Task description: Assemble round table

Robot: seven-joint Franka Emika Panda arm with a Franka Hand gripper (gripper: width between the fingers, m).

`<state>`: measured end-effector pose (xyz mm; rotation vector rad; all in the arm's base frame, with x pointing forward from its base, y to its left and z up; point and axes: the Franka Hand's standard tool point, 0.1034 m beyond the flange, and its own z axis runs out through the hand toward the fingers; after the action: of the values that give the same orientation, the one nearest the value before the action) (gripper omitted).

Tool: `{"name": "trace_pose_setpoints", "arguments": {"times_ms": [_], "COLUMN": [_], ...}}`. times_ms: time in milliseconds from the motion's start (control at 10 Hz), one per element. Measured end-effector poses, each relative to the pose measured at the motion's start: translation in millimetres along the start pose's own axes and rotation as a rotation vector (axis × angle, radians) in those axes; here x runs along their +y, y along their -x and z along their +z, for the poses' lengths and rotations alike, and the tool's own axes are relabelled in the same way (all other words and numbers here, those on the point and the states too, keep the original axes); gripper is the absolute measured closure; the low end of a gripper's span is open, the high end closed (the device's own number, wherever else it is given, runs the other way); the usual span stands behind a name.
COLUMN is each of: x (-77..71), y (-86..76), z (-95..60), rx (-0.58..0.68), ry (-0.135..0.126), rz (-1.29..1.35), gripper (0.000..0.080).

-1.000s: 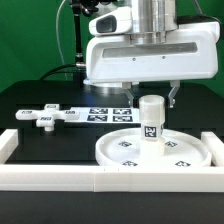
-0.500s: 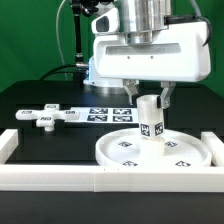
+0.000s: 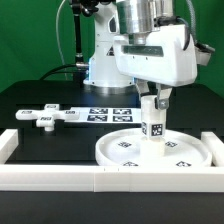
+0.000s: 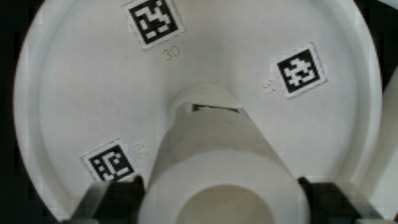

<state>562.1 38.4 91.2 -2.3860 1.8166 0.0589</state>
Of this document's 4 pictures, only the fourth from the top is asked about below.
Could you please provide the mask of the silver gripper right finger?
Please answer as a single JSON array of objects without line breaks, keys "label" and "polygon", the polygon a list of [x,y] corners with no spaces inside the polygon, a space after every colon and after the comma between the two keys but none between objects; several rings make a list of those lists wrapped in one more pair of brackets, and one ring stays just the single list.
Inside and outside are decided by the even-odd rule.
[{"label": "silver gripper right finger", "polygon": [[381,215],[349,183],[312,182],[298,178],[309,203],[310,224],[357,224],[360,219],[380,219]]}]

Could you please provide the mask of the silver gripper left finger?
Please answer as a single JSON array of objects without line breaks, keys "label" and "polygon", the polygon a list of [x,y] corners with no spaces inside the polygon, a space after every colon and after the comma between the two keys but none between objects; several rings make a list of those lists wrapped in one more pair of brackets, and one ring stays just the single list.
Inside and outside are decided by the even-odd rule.
[{"label": "silver gripper left finger", "polygon": [[95,182],[85,192],[69,224],[138,224],[143,194],[140,176],[127,182]]}]

